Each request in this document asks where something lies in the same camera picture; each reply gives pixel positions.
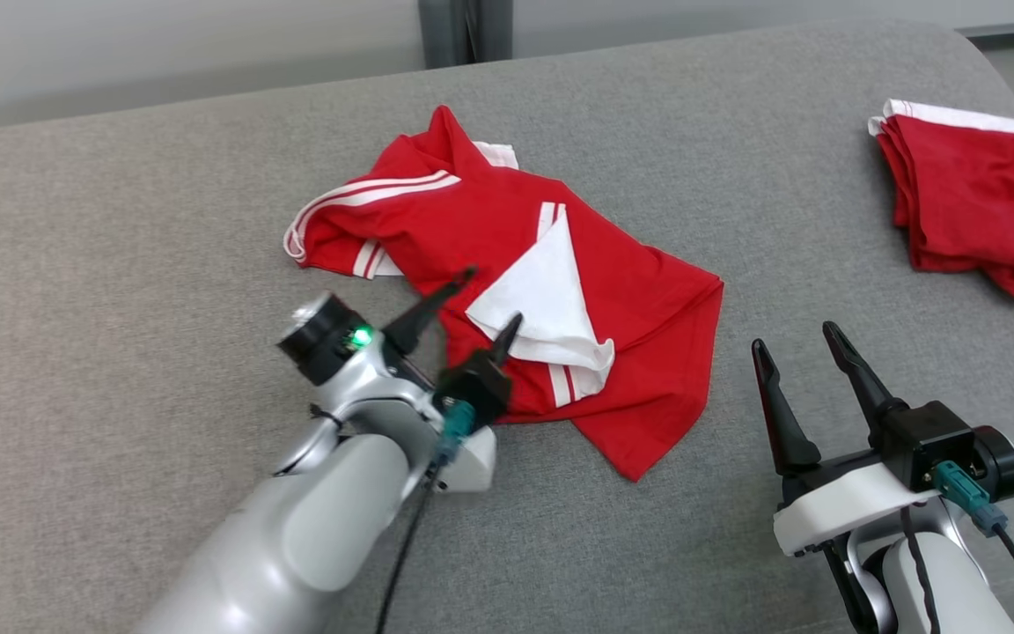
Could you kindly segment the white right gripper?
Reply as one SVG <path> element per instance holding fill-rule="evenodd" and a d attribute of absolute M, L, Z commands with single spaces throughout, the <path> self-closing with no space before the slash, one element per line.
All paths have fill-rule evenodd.
<path fill-rule="evenodd" d="M 856 393 L 868 423 L 868 440 L 884 440 L 885 419 L 908 409 L 906 401 L 890 393 L 836 322 L 822 322 L 822 334 L 834 364 Z M 774 537 L 786 557 L 796 557 L 800 551 L 940 494 L 934 487 L 924 492 L 910 490 L 871 451 L 819 465 L 820 450 L 800 428 L 780 388 L 780 371 L 762 340 L 752 341 L 752 359 L 774 470 L 784 476 L 782 502 L 774 513 Z"/>

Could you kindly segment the grey metal partition post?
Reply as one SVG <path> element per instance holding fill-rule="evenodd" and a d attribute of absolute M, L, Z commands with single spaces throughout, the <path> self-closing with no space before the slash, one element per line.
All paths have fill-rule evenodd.
<path fill-rule="evenodd" d="M 514 0 L 418 0 L 428 69 L 510 60 Z"/>

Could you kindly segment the red and white basketball jersey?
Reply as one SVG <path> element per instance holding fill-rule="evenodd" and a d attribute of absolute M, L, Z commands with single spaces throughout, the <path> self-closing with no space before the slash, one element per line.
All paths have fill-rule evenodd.
<path fill-rule="evenodd" d="M 708 405 L 724 281 L 519 168 L 509 145 L 472 140 L 446 105 L 303 206 L 283 248 L 302 268 L 402 276 L 419 294 L 470 270 L 440 313 L 448 365 L 520 314 L 508 421 L 571 421 L 631 482 Z"/>

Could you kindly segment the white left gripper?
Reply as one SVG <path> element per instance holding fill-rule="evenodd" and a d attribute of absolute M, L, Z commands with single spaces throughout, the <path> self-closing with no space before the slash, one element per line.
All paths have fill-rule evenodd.
<path fill-rule="evenodd" d="M 386 377 L 399 380 L 401 392 L 391 390 L 382 402 L 391 407 L 382 414 L 386 434 L 406 449 L 410 466 L 423 479 L 425 489 L 446 493 L 480 493 L 490 490 L 496 466 L 496 436 L 491 424 L 472 434 L 459 447 L 450 465 L 435 470 L 434 450 L 444 421 L 431 398 L 440 379 L 431 379 L 409 360 L 418 348 L 420 337 L 447 301 L 456 296 L 475 276 L 476 268 L 465 268 L 446 284 L 426 294 L 384 328 L 379 338 Z M 518 337 L 523 314 L 515 312 L 503 326 L 489 349 L 493 366 L 503 366 Z"/>

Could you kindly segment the red shorts with white stripe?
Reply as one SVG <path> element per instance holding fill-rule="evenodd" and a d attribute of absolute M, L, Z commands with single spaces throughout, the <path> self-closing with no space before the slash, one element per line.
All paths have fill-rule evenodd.
<path fill-rule="evenodd" d="M 1014 298 L 1014 119 L 890 98 L 868 130 L 912 268 L 977 270 Z"/>

